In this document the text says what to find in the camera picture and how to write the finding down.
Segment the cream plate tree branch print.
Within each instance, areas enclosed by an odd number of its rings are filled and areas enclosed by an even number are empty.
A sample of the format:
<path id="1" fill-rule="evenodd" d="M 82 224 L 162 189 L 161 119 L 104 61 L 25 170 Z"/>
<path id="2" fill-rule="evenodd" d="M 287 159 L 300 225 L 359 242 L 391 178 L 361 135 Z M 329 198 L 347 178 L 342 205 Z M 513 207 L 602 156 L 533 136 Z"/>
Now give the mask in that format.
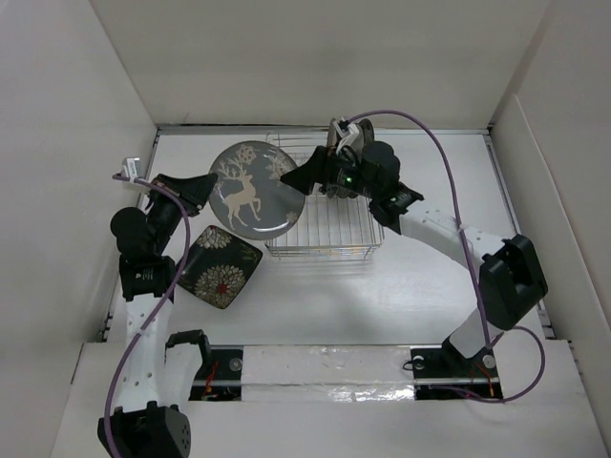
<path id="1" fill-rule="evenodd" d="M 332 153 L 335 150 L 336 145 L 340 142 L 341 138 L 337 130 L 337 119 L 332 118 L 329 122 L 328 131 L 327 131 L 327 148 Z M 354 140 L 354 142 L 350 145 L 350 148 L 354 151 L 354 156 L 357 159 L 362 157 L 362 149 L 364 147 L 364 137 L 363 137 L 363 129 L 358 127 L 359 135 Z M 322 194 L 326 195 L 328 198 L 356 198 L 357 194 L 353 191 L 340 188 L 338 186 L 332 186 L 330 184 L 322 185 L 320 187 L 320 191 Z"/>

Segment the grey reindeer round plate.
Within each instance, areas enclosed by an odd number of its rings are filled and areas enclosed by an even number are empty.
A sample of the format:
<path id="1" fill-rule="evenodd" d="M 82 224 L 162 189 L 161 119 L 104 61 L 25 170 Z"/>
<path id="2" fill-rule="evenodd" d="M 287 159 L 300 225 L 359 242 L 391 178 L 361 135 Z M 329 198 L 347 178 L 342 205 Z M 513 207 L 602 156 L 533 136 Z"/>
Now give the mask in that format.
<path id="1" fill-rule="evenodd" d="M 306 197 L 281 182 L 297 164 L 279 147 L 247 140 L 226 148 L 210 172 L 218 181 L 208 204 L 225 228 L 243 239 L 270 240 L 292 229 Z"/>

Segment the round plate patterned dark rim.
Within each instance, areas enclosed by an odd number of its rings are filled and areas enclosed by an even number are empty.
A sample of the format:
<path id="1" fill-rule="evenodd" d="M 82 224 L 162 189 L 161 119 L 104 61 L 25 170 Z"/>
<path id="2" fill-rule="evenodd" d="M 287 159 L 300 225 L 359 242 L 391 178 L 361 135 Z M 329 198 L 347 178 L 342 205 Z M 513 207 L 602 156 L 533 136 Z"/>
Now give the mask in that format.
<path id="1" fill-rule="evenodd" d="M 375 141 L 374 127 L 368 118 L 361 119 L 358 122 L 359 129 L 363 137 L 363 144 L 369 145 Z"/>

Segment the black floral square plate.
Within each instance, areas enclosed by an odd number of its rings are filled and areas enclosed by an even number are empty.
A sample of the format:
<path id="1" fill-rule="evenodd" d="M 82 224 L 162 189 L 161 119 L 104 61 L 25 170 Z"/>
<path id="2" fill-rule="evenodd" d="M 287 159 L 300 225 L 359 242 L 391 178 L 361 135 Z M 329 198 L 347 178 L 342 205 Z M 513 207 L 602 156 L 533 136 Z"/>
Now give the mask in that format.
<path id="1" fill-rule="evenodd" d="M 179 286 L 215 308 L 226 309 L 242 292 L 262 258 L 259 248 L 209 225 L 190 246 Z"/>

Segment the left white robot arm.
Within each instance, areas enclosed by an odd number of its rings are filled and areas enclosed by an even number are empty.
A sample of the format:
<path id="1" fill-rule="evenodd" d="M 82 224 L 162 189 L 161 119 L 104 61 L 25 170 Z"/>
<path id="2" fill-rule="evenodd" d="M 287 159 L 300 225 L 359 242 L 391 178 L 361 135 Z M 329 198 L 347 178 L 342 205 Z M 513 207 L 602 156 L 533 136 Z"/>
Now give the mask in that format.
<path id="1" fill-rule="evenodd" d="M 110 223 L 119 252 L 126 345 L 97 436 L 112 457 L 187 457 L 192 432 L 184 406 L 195 378 L 212 369 L 213 356 L 202 330 L 168 331 L 186 261 L 174 261 L 164 251 L 177 227 L 188 227 L 204 208 L 218 177 L 158 175 L 146 181 L 123 172 L 115 178 L 139 188 L 149 203 L 144 210 L 117 211 Z"/>

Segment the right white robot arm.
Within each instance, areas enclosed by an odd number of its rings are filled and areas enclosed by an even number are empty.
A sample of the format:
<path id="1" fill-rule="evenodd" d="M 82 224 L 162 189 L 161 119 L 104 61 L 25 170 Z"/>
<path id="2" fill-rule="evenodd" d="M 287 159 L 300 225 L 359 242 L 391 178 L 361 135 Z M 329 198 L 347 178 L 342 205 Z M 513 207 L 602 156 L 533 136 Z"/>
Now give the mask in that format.
<path id="1" fill-rule="evenodd" d="M 446 371 L 462 375 L 547 295 L 548 284 L 528 238 L 490 235 L 459 222 L 402 183 L 400 169 L 392 147 L 382 141 L 365 146 L 359 156 L 349 147 L 335 153 L 320 146 L 281 181 L 304 195 L 321 185 L 368 198 L 369 212 L 381 225 L 430 246 L 469 272 L 476 308 L 445 339 L 440 354 Z"/>

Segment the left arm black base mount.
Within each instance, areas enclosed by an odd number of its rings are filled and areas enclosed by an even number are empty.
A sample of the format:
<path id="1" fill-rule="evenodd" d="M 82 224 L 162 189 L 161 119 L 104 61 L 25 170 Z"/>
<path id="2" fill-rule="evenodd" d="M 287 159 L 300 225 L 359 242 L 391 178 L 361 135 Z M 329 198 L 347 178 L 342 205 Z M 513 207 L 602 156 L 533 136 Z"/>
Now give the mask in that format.
<path id="1" fill-rule="evenodd" d="M 213 345 L 192 384 L 189 400 L 233 402 L 242 399 L 243 347 Z"/>

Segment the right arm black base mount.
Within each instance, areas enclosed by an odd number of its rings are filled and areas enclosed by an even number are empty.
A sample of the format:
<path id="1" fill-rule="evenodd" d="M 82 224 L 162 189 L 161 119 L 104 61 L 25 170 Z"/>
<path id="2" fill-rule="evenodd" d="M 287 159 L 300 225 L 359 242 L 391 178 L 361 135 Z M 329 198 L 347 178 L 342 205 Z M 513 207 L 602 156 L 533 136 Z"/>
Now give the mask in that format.
<path id="1" fill-rule="evenodd" d="M 461 357 L 446 360 L 440 346 L 416 346 L 401 368 L 412 375 L 417 401 L 503 398 L 491 351 L 468 362 Z"/>

